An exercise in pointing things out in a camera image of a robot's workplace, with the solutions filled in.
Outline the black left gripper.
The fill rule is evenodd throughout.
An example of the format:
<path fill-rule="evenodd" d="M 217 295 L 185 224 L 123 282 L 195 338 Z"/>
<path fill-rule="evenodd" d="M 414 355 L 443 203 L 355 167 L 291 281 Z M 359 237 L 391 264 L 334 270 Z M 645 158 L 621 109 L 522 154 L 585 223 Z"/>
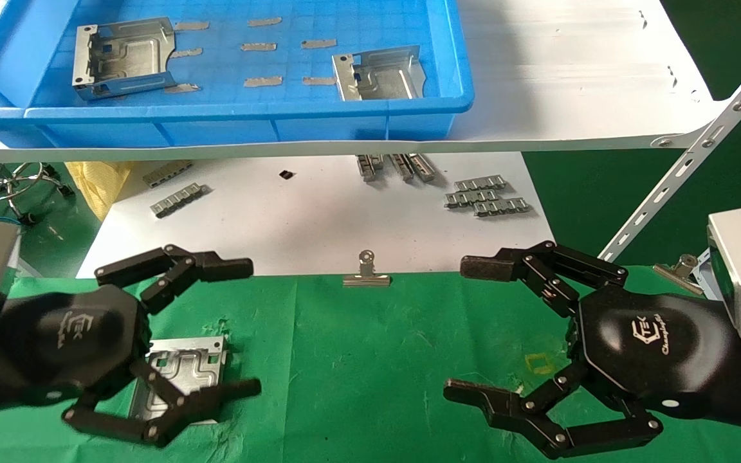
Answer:
<path fill-rule="evenodd" d="M 211 419 L 223 403 L 259 395 L 262 385 L 249 378 L 180 392 L 141 360 L 151 338 L 148 314 L 161 313 L 195 282 L 245 279 L 254 272 L 248 258 L 223 260 L 214 251 L 166 245 L 96 269 L 101 287 L 94 291 L 9 299 L 0 314 L 0 349 L 24 380 L 19 401 L 79 398 L 64 412 L 73 429 L 164 448 L 189 425 Z M 140 302 L 121 289 L 153 277 Z M 141 420 L 95 410 L 100 397 L 113 397 L 134 377 L 165 401 L 161 416 Z"/>

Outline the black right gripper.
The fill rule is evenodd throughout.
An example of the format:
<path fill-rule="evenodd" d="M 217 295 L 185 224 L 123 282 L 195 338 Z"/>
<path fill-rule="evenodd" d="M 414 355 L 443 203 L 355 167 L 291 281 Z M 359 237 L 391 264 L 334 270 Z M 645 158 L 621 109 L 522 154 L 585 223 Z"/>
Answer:
<path fill-rule="evenodd" d="M 647 410 L 702 419 L 720 409 L 717 376 L 733 346 L 733 326 L 720 303 L 629 292 L 618 287 L 627 280 L 626 269 L 554 241 L 502 248 L 494 256 L 464 256 L 461 276 L 521 281 L 562 318 L 578 311 L 576 357 L 583 363 L 571 363 L 528 396 L 457 379 L 443 386 L 447 401 L 479 408 L 489 427 L 520 434 L 544 457 L 646 446 L 663 431 Z M 604 288 L 580 301 L 565 279 Z M 588 392 L 624 417 L 574 427 L 550 419 L 548 412 L 583 381 Z"/>

